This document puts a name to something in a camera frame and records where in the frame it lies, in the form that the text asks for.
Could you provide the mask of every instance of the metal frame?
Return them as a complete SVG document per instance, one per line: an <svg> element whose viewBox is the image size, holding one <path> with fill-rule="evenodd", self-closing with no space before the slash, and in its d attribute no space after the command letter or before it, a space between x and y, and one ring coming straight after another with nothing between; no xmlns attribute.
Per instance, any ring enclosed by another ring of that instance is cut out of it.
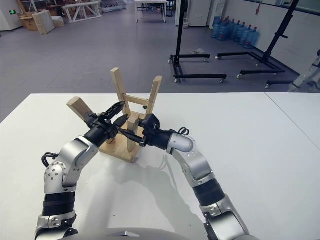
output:
<svg viewBox="0 0 320 240"><path fill-rule="evenodd" d="M62 8L65 10L66 15L68 16L69 23L72 24L72 23L77 23L85 20L101 18L102 16L100 15L98 4L99 4L98 1L91 1L91 2L76 3L76 4L68 4L63 6ZM69 8L76 8L73 18L70 15ZM87 16L86 9L88 9L91 13L93 13L92 17ZM84 18L77 20L77 16L80 11L82 12Z"/></svg>
<svg viewBox="0 0 320 240"><path fill-rule="evenodd" d="M271 63L269 61L269 58L271 56L272 50L274 49L275 45L277 44L280 37L287 39L288 37L284 35L292 17L293 12L295 11L297 5L299 3L299 0L293 0L288 12L286 13L278 31L275 33L275 36L269 45L267 51L263 54L263 56L259 56L258 54L254 52L230 52L230 53L218 53L218 55L215 57L215 59L219 60L221 57L227 57L227 56L241 56L241 55L249 55L252 57L252 60L256 59L258 60L258 63L256 64L256 67L259 67L260 64L266 65L270 70L241 70L240 74L236 76L237 79L241 79L243 75L247 74L279 74L284 73L285 70L276 66L275 64ZM283 84L283 81L277 82L274 81L273 84Z"/></svg>
<svg viewBox="0 0 320 240"><path fill-rule="evenodd" d="M180 54L185 8L186 8L186 0L181 0L176 53L175 55L170 55L170 58L169 58L169 64L173 65L174 82L178 83L180 79L220 79L220 83L223 83L224 80L227 78L226 74L184 74L180 65L180 59L203 58L203 61L207 62L208 59L210 58L210 54L185 54L185 55Z"/></svg>

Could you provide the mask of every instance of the black rod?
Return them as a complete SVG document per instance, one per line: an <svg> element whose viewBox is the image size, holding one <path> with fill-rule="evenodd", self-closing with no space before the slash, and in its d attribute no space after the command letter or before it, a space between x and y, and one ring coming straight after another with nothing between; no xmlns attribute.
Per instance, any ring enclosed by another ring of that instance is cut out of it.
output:
<svg viewBox="0 0 320 240"><path fill-rule="evenodd" d="M267 61L270 58L272 50L274 49L275 45L277 44L279 38L280 37L285 37L284 33L285 33L285 31L286 31L291 19L293 18L292 14L295 11L298 3L299 3L299 0L293 0L288 12L286 13L286 15L285 15L285 17L284 17L284 19L283 19L283 21L282 21L282 23L281 23L281 25L280 25L280 27L278 29L278 31L275 33L275 36L274 36L271 44L269 45L267 51L262 56L262 61L263 62Z"/></svg>

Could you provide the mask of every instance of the white table in background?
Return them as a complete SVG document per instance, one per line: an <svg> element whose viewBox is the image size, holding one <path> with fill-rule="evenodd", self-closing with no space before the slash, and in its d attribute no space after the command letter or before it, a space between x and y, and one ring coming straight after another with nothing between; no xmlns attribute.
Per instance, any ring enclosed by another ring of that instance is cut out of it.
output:
<svg viewBox="0 0 320 240"><path fill-rule="evenodd" d="M77 95L96 113L118 101L116 94ZM1 239L32 239L44 200L41 156L88 131L66 106L74 96L32 94L0 124ZM319 239L320 150L265 93L158 94L154 114L164 130L190 129L252 235ZM207 239L178 162L155 147L138 157L136 164L103 153L92 159L78 181L74 228L144 227Z"/></svg>
<svg viewBox="0 0 320 240"><path fill-rule="evenodd" d="M135 8L135 20L138 22L138 4L163 4L163 22L166 23L166 16L167 16L167 4L168 1L166 0L135 0L134 1L134 8Z"/></svg>

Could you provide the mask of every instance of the silver robot arm segment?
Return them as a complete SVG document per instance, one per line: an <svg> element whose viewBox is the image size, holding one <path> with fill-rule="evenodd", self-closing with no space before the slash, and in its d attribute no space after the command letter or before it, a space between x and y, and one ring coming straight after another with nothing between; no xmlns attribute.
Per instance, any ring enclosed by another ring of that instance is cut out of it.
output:
<svg viewBox="0 0 320 240"><path fill-rule="evenodd" d="M154 114L148 114L139 122L143 138L122 130L122 134L140 146L155 146L166 150L181 165L189 185L200 203L206 219L204 227L209 240L255 239L249 231L220 184L207 161L199 152L189 130L182 127L178 132L161 130L160 121Z"/></svg>
<svg viewBox="0 0 320 240"><path fill-rule="evenodd" d="M76 220L74 210L77 182L83 168L98 153L99 147L108 139L118 134L128 115L119 117L113 124L111 119L123 109L125 102L118 102L106 112L96 115L89 112L85 116L85 123L90 130L67 143L57 159L49 164L46 155L42 163L46 166L44 173L44 202L42 214L38 223L34 239L57 240L77 234L72 228Z"/></svg>
<svg viewBox="0 0 320 240"><path fill-rule="evenodd" d="M75 234L75 191L82 169L98 153L97 146L83 136L67 143L44 173L42 215L38 217L35 239L60 239Z"/></svg>
<svg viewBox="0 0 320 240"><path fill-rule="evenodd" d="M173 133L167 152L181 165L182 172L200 202L208 238L234 240L249 235L230 198L215 179L208 161L197 149L195 140L188 135Z"/></svg>

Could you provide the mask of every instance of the upside-down wooden stool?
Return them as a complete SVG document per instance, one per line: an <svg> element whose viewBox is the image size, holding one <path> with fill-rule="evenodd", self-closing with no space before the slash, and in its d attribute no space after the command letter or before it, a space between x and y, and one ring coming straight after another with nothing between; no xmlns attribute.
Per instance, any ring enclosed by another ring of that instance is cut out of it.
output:
<svg viewBox="0 0 320 240"><path fill-rule="evenodd" d="M160 88L162 76L157 76L153 80L153 85L149 99L126 94L123 79L118 67L115 67L111 70L111 76L119 101L125 102L122 112L123 114L128 114L129 116L129 119L126 121L122 128L128 129L137 134L138 136L143 137L143 128L139 127L139 120L144 119L147 114L152 113L155 106L157 94ZM131 111L129 107L129 102L146 106L146 113L143 114ZM78 96L72 98L66 105L83 121L85 120L86 114L92 113L91 109L87 106L87 104ZM99 150L102 153L109 154L128 163L135 163L137 161L136 155L139 151L139 148L140 146L137 143L127 139L122 134L118 134L114 139L110 139L103 143Z"/></svg>

